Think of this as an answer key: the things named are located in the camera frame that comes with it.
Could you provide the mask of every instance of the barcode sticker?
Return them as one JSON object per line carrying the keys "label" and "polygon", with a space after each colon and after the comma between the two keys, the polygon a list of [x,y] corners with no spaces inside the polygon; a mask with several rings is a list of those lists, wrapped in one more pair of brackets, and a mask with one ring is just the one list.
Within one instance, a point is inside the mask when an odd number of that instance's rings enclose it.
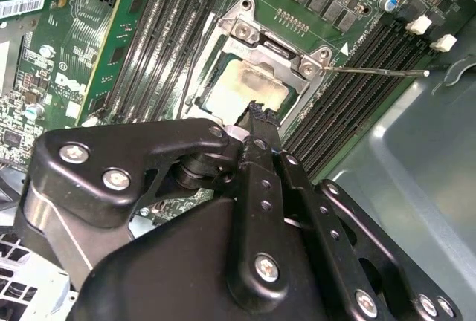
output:
{"label": "barcode sticker", "polygon": [[7,0],[0,2],[0,19],[40,10],[45,0]]}

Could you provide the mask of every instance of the capacitor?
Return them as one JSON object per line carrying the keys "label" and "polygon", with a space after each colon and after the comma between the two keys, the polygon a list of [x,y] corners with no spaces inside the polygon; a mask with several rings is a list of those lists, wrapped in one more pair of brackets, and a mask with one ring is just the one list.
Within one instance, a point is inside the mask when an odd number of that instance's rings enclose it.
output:
{"label": "capacitor", "polygon": [[45,57],[46,59],[50,59],[54,57],[54,48],[52,48],[50,45],[42,45],[41,48],[39,48],[39,54]]}
{"label": "capacitor", "polygon": [[387,13],[391,13],[398,5],[396,0],[379,0],[379,8]]}
{"label": "capacitor", "polygon": [[25,111],[23,112],[23,115],[28,119],[28,120],[37,120],[43,116],[45,113],[45,109],[41,104],[32,104],[31,106],[28,106]]}

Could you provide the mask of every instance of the black metal arm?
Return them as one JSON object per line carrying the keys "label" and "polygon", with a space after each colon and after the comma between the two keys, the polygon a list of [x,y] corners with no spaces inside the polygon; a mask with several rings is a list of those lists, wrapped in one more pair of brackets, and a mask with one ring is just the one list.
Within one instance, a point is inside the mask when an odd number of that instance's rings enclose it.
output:
{"label": "black metal arm", "polygon": [[[202,187],[215,191],[212,201],[133,241],[128,223],[137,209]],[[257,314],[289,320],[283,315],[293,308],[313,320],[462,319],[345,191],[331,181],[310,184],[300,163],[282,150],[272,111],[255,103],[225,129],[192,119],[44,134],[16,226],[29,247],[61,264],[80,289],[72,320],[142,320],[137,316],[147,318],[154,307],[175,320],[187,317],[173,300],[155,301],[167,294],[155,277],[163,281],[168,273],[184,283],[178,290],[168,285],[176,297],[195,297],[201,305],[214,300],[233,320]],[[222,226],[219,236],[209,234],[213,226]],[[288,238],[296,241],[292,247]],[[305,248],[291,253],[299,243]],[[205,263],[212,257],[214,273]],[[187,296],[194,280],[208,292]],[[126,281],[128,288],[144,287],[125,297]],[[303,308],[296,295],[314,301]],[[190,312],[210,319],[208,309]]]}

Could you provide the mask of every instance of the silver screw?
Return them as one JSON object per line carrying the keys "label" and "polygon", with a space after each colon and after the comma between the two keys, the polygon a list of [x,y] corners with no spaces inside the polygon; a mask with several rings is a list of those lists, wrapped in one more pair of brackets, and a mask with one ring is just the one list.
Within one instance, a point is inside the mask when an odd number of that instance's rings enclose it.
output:
{"label": "silver screw", "polygon": [[279,276],[279,270],[276,263],[271,258],[259,255],[254,260],[254,267],[261,279],[265,282],[275,282]]}
{"label": "silver screw", "polygon": [[82,146],[69,144],[59,150],[59,156],[67,163],[84,163],[89,158],[89,153]]}
{"label": "silver screw", "polygon": [[144,207],[139,210],[139,213],[141,214],[142,217],[147,217],[150,211],[147,207]]}
{"label": "silver screw", "polygon": [[334,184],[328,183],[328,184],[327,184],[327,188],[328,188],[329,191],[332,192],[334,195],[338,195],[338,194],[339,194],[339,190],[338,190],[338,188],[337,188]]}
{"label": "silver screw", "polygon": [[299,164],[299,162],[296,160],[296,158],[295,158],[294,156],[292,156],[292,155],[288,155],[286,158],[287,158],[288,161],[289,161],[290,163],[292,163],[293,165],[298,165],[298,164]]}
{"label": "silver screw", "polygon": [[211,126],[210,128],[208,128],[208,130],[210,131],[211,134],[215,135],[216,137],[223,136],[223,132],[218,126]]}
{"label": "silver screw", "polygon": [[443,299],[441,296],[437,298],[438,303],[440,304],[441,308],[450,316],[454,317],[454,311],[449,305],[449,302],[447,302],[445,299]]}
{"label": "silver screw", "polygon": [[364,314],[366,314],[368,317],[372,317],[373,319],[377,317],[377,306],[369,294],[363,290],[357,290],[356,300],[358,306],[360,306],[360,309],[364,312]]}
{"label": "silver screw", "polygon": [[425,295],[419,296],[419,303],[422,304],[423,308],[430,316],[436,317],[438,315],[437,308],[434,307],[431,300]]}
{"label": "silver screw", "polygon": [[311,62],[306,62],[303,65],[303,75],[309,77],[313,74],[315,74],[315,66]]}
{"label": "silver screw", "polygon": [[110,189],[122,191],[131,184],[129,176],[120,170],[109,170],[103,175],[103,183]]}

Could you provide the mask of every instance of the motherboard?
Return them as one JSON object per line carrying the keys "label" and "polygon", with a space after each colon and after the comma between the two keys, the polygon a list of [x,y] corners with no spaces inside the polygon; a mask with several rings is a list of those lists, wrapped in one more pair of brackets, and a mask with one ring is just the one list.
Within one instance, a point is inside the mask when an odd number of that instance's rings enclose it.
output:
{"label": "motherboard", "polygon": [[412,82],[325,68],[427,68],[475,13],[476,0],[0,0],[0,163],[25,169],[52,129],[225,126],[255,100],[322,178]]}

